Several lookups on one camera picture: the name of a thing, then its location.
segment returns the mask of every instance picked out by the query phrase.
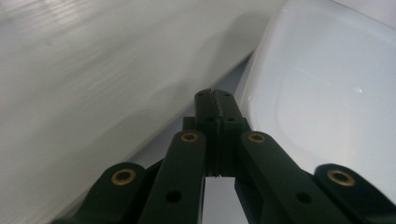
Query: screw hole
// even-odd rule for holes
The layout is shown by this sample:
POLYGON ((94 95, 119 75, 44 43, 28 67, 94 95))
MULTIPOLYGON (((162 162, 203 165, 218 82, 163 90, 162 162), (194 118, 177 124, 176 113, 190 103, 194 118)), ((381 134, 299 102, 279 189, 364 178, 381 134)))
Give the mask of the screw hole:
POLYGON ((301 203, 311 203, 312 202, 311 196, 309 196, 307 193, 304 193, 304 192, 297 193, 296 197, 297 197, 298 201, 300 201, 301 203))
POLYGON ((251 133, 247 138, 255 143, 263 143, 265 141, 265 137, 261 133, 251 133))
POLYGON ((118 170, 111 176, 111 182, 117 186, 123 186, 131 183, 136 177, 136 172, 132 169, 118 170))
POLYGON ((169 203, 178 203, 181 200, 181 193, 178 191, 170 191, 166 194, 166 201, 169 203))
POLYGON ((195 133, 183 133, 181 135, 181 140, 184 142, 195 142, 198 139, 198 135, 195 133))
POLYGON ((330 170, 327 172, 327 176, 333 182, 345 187, 351 187, 355 185, 355 179, 351 175, 341 170, 330 170))

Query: metal rivet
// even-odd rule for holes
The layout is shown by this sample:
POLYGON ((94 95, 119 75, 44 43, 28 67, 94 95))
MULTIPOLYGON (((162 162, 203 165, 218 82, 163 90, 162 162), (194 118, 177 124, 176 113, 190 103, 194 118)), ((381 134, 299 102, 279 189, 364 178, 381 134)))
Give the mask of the metal rivet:
POLYGON ((181 135, 181 140, 184 142, 195 142, 198 140, 198 135, 196 133, 183 133, 181 135))
POLYGON ((255 143, 263 143, 265 141, 265 136, 262 133, 251 133, 247 138, 255 143))
POLYGON ((118 170, 111 176, 111 182, 117 186, 123 186, 131 183, 134 181, 136 177, 136 172, 132 169, 122 169, 118 170))
POLYGON ((355 179, 351 175, 341 170, 330 170, 327 172, 327 176, 330 180, 342 186, 351 187, 356 184, 355 179))

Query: white surface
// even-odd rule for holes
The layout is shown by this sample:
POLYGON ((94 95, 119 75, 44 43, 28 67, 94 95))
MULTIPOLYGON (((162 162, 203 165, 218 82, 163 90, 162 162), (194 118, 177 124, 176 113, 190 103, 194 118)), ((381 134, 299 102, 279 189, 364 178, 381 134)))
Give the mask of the white surface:
POLYGON ((258 44, 279 1, 0 4, 0 223, 47 223, 258 44))
POLYGON ((343 164, 396 202, 395 30, 329 1, 290 1, 243 79, 253 129, 306 171, 343 164))

